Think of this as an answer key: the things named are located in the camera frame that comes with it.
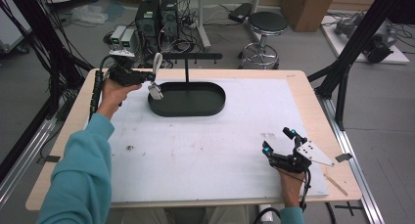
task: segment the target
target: cardboard box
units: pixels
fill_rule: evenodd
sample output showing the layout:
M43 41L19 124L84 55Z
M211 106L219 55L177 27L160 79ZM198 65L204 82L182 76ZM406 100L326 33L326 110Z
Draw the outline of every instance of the cardboard box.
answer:
M281 12L293 31L316 31L333 0L283 0Z

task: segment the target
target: teal sleeve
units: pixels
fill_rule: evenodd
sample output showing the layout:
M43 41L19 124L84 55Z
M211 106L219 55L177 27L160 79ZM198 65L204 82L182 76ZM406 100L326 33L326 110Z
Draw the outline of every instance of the teal sleeve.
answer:
M37 223L105 223L112 197L108 139L113 132L113 125L95 113L84 130L70 135Z
M302 209L299 207L286 207L281 209L281 224L303 224Z

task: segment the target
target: black pole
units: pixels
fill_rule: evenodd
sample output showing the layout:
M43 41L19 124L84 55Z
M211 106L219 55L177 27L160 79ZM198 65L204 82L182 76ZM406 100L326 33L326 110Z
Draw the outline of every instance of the black pole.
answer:
M351 66L399 2L400 0L375 0L339 57L330 66L308 77L309 81L313 81L326 75L322 84L315 89L315 94L324 99L330 99L333 91L340 85L335 119L342 130L345 130L343 119L346 86Z

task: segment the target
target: computer tower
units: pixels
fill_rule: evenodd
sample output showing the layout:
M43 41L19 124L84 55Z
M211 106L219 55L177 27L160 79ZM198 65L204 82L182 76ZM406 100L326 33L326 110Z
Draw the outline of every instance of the computer tower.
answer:
M159 0L142 0L135 16L142 55L160 51L161 13Z
M161 0L161 23L164 39L173 41L179 38L177 0Z
M137 30L145 37L157 37L161 30L159 0L142 0L135 16Z

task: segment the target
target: black cable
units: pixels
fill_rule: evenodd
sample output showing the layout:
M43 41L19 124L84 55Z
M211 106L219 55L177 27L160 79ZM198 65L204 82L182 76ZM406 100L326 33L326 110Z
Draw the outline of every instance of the black cable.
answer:
M310 184L311 184L311 172L307 168L305 171L305 185L304 185L304 189L302 192L302 198L300 202L300 208L302 209L302 211L305 211L305 208L306 208L305 198L307 196L308 189L311 188Z
M254 224L257 224L258 221L260 220L260 218L267 212L272 211L274 212L279 218L281 218L281 214L280 214L280 210L278 210L277 208L274 207L268 207L266 209L264 209L263 211L261 211L258 216L256 217Z
M326 206L327 206L327 209L329 210L330 219L332 220L332 224L337 224L335 212L333 211L332 206L330 205L329 202L326 202Z

